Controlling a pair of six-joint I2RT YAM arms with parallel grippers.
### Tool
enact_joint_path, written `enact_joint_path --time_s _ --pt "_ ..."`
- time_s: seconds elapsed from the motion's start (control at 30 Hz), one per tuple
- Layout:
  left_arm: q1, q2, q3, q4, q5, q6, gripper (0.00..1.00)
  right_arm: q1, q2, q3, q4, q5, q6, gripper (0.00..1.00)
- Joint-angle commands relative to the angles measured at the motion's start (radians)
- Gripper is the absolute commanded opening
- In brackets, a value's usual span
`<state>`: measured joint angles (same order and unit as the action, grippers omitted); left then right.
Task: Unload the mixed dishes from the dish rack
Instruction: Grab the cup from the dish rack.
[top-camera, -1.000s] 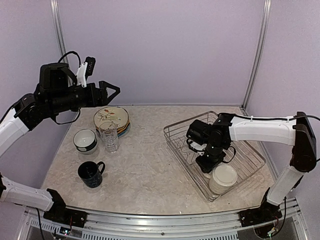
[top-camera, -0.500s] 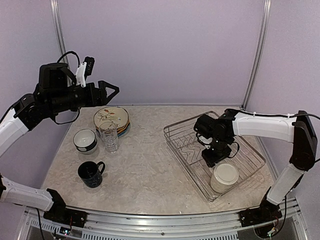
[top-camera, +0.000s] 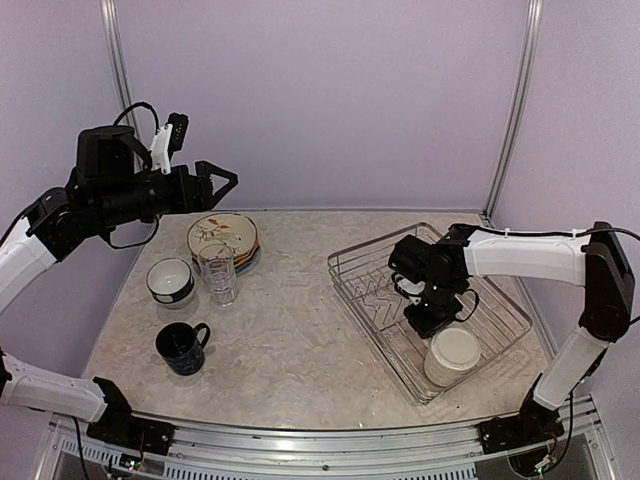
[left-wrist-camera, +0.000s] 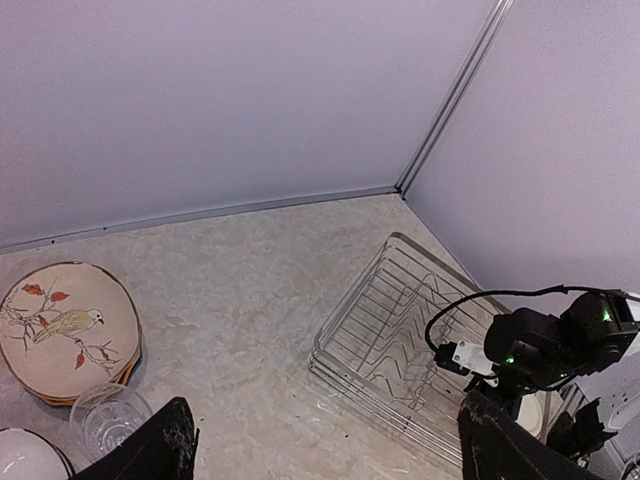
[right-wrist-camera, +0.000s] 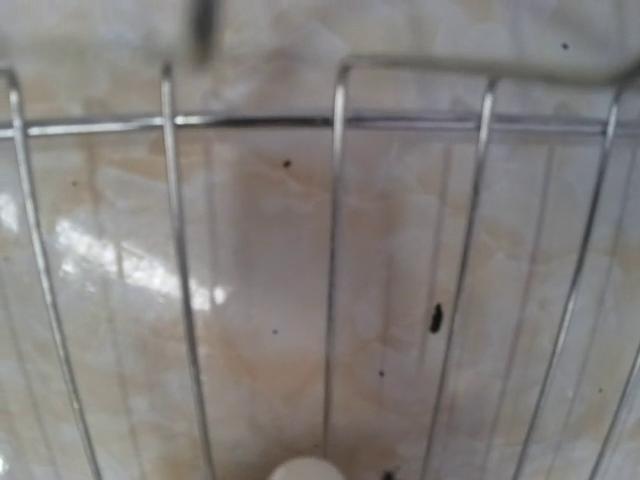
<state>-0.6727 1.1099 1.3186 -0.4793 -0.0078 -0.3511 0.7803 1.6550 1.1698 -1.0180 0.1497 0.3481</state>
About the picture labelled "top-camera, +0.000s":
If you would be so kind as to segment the white ribbed mug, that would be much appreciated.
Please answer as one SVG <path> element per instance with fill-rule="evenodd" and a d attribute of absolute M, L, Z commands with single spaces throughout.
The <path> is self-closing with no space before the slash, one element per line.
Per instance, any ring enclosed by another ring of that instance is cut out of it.
<path fill-rule="evenodd" d="M 480 362 L 480 342 L 464 328 L 447 327 L 423 343 L 426 346 L 424 374 L 438 387 L 448 388 L 456 384 Z"/>

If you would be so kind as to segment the cream bird pattern plate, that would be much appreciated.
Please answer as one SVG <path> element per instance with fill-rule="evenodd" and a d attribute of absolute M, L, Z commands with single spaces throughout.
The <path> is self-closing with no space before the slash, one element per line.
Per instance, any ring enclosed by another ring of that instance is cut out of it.
<path fill-rule="evenodd" d="M 257 226 L 245 215 L 218 213 L 197 220 L 189 228 L 187 245 L 190 251 L 214 243 L 228 245 L 234 255 L 245 252 L 259 243 Z"/>

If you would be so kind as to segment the clear glass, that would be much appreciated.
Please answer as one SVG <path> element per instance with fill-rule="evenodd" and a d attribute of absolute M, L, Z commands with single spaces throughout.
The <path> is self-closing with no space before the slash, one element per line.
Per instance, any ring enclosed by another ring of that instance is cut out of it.
<path fill-rule="evenodd" d="M 228 306 L 235 302 L 238 286 L 235 268 L 232 264 L 201 266 L 201 276 L 215 304 Z"/>
<path fill-rule="evenodd" d="M 232 264 L 234 266 L 234 255 L 228 245 L 224 243 L 214 243 L 202 248 L 198 253 L 197 261 L 201 273 L 201 266 L 204 265 Z"/>

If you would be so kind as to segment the yellow polka dot plate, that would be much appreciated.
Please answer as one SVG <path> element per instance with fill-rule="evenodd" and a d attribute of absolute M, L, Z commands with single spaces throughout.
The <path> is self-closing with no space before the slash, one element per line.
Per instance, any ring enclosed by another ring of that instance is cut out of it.
<path fill-rule="evenodd" d="M 236 268 L 248 263 L 258 252 L 260 248 L 259 243 L 255 243 L 249 250 L 234 255 L 234 265 Z M 197 247 L 195 250 L 191 250 L 191 257 L 194 261 L 198 258 L 198 253 L 202 250 L 202 247 Z"/>
<path fill-rule="evenodd" d="M 250 254 L 242 258 L 237 258 L 234 260 L 235 271 L 240 273 L 246 269 L 248 269 L 258 258 L 261 253 L 261 247 L 256 247 Z"/>

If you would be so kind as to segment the blue polka dot plate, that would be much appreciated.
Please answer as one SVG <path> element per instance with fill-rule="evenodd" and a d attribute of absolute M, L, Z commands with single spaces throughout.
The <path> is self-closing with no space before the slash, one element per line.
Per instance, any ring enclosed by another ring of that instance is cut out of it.
<path fill-rule="evenodd" d="M 259 264 L 261 258 L 261 249 L 257 249 L 251 258 L 248 258 L 242 265 L 236 267 L 236 275 L 240 276 L 250 272 Z"/>

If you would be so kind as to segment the teal and white bowl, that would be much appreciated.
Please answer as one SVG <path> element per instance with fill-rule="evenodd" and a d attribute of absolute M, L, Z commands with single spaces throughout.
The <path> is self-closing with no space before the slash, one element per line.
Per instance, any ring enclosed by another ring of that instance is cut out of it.
<path fill-rule="evenodd" d="M 153 299 L 159 295 L 181 299 L 195 293 L 195 278 L 184 260 L 167 258 L 149 269 L 146 286 Z"/>

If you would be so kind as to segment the pale green ribbed bowl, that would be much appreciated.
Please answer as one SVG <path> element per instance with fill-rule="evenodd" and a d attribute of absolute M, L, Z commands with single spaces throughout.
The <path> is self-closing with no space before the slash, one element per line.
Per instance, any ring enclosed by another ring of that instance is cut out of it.
<path fill-rule="evenodd" d="M 169 295 L 159 295 L 154 298 L 157 305 L 169 310 L 179 310 L 185 308 L 193 299 L 194 295 L 188 295 L 181 299 L 173 298 Z"/>

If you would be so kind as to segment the dark blue cup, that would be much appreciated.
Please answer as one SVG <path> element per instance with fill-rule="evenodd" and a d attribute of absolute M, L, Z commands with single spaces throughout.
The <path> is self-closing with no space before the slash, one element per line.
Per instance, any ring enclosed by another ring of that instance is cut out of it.
<path fill-rule="evenodd" d="M 175 374 L 190 376 L 204 365 L 204 349 L 210 335 L 211 329 L 206 323 L 191 326 L 184 322 L 174 322 L 160 330 L 155 339 L 155 347 Z"/>

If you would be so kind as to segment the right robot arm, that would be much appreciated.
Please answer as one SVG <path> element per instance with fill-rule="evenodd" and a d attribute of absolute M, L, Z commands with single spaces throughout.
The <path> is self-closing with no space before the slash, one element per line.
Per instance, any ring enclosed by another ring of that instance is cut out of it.
<path fill-rule="evenodd" d="M 436 242 L 407 235 L 388 258 L 396 291 L 411 301 L 409 320 L 423 338 L 458 319 L 460 296 L 475 277 L 557 282 L 584 292 L 576 329 L 536 379 L 511 433 L 535 442 L 573 389 L 598 367 L 609 346 L 637 323 L 635 276 L 620 236 L 630 230 L 596 222 L 570 231 L 495 230 L 456 223 Z"/>

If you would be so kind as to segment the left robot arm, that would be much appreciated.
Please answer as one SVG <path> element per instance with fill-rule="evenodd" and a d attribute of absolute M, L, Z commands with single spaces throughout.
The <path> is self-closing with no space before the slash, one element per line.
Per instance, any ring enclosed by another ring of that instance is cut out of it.
<path fill-rule="evenodd" d="M 66 186 L 49 189 L 27 206 L 1 239 L 3 308 L 85 240 L 109 241 L 117 227 L 135 221 L 210 211 L 237 186 L 235 173 L 207 161 L 196 162 L 194 174 L 185 165 L 171 166 L 184 139 L 172 129 L 159 129 L 151 147 L 126 125 L 79 134 Z M 121 445 L 140 434 L 139 421 L 113 382 L 57 374 L 7 353 L 1 355 L 1 402 L 81 419 Z"/>

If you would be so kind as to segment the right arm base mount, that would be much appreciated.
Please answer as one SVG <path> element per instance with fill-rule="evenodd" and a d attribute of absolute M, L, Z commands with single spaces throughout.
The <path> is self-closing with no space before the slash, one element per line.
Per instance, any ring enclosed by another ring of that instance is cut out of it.
<path fill-rule="evenodd" d="M 558 415 L 548 418 L 522 414 L 495 417 L 480 422 L 476 428 L 484 454 L 522 448 L 565 433 Z"/>

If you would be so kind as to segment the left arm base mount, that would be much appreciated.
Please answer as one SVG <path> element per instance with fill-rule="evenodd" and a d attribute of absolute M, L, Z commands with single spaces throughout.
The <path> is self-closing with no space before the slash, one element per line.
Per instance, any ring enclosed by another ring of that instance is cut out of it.
<path fill-rule="evenodd" d="M 167 422 L 133 415 L 130 411 L 108 407 L 103 415 L 87 427 L 90 438 L 108 444 L 167 456 L 175 427 Z"/>

